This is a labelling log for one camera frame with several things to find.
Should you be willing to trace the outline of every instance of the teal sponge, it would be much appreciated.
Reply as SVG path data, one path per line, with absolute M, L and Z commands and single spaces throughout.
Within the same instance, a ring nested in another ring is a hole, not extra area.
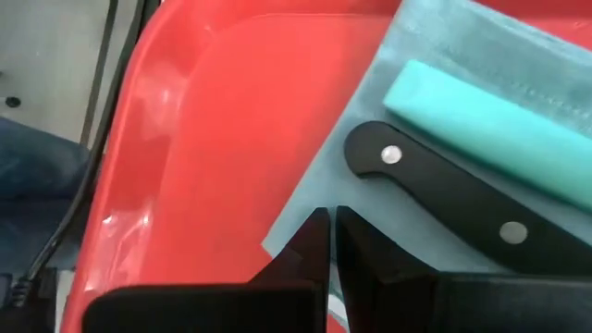
M 592 210 L 592 139 L 415 60 L 384 105 L 474 159 Z

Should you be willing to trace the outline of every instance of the black knife handle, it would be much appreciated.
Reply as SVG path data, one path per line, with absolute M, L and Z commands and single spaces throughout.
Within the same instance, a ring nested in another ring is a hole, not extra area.
M 358 177 L 393 179 L 457 236 L 515 272 L 592 275 L 585 242 L 387 123 L 355 128 L 345 159 Z

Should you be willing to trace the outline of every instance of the red tray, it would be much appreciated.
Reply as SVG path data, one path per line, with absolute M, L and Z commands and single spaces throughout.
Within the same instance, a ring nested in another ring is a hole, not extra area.
M 486 3 L 592 48 L 589 0 Z M 166 0 L 128 67 L 62 332 L 120 286 L 246 281 L 266 265 L 265 234 L 396 7 Z

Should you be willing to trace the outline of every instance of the electrical wire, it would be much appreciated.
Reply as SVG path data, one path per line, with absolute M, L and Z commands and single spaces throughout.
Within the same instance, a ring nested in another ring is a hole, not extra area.
M 117 98 L 119 96 L 125 69 L 130 61 L 131 53 L 133 52 L 136 42 L 140 37 L 142 28 L 147 22 L 147 16 L 151 16 L 154 13 L 158 4 L 159 1 L 157 0 L 138 0 L 137 2 L 133 19 L 129 25 L 128 35 L 117 62 L 113 81 L 106 98 L 105 109 L 98 126 L 96 138 L 92 144 L 88 165 L 84 172 L 80 187 L 54 233 L 34 258 L 25 276 L 21 277 L 13 288 L 9 301 L 10 306 L 22 307 L 27 303 L 27 300 L 31 296 L 31 292 L 34 289 L 36 280 L 40 276 L 43 268 L 47 265 L 47 262 L 52 255 L 54 255 L 61 241 L 66 236 L 69 227 L 73 224 L 72 222 L 74 221 L 74 218 L 83 210 L 85 200 L 93 196 L 93 184 L 103 159 L 103 151 L 116 111 Z

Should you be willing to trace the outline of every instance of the silver rivet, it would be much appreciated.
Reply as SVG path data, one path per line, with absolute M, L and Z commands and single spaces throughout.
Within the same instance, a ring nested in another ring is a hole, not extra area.
M 526 238 L 528 237 L 528 229 L 520 222 L 506 222 L 501 225 L 499 236 L 503 241 L 512 245 L 517 245 L 526 241 Z
M 395 164 L 401 160 L 403 152 L 399 147 L 390 145 L 382 150 L 380 157 L 382 158 L 382 162 L 386 164 Z

